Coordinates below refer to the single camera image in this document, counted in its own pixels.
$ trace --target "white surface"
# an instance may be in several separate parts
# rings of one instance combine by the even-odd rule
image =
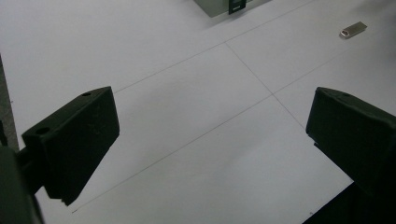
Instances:
[[[73,223],[302,223],[347,182],[271,96],[82,207]]]
[[[120,137],[72,208],[81,207],[269,95],[225,44],[119,92]]]
[[[348,92],[396,116],[394,40],[396,33],[380,33],[292,83],[276,97],[304,126],[317,87]]]
[[[120,138],[70,207],[37,193],[47,223],[303,222],[350,183],[304,133],[314,90],[396,114],[395,13],[390,0],[214,19],[192,0],[0,1],[18,135],[84,91],[116,92]],[[357,21],[365,32],[338,37]]]

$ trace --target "metal clip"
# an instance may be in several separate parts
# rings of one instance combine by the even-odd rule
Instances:
[[[342,30],[340,36],[343,39],[349,39],[350,37],[363,32],[366,28],[367,26],[360,21]]]

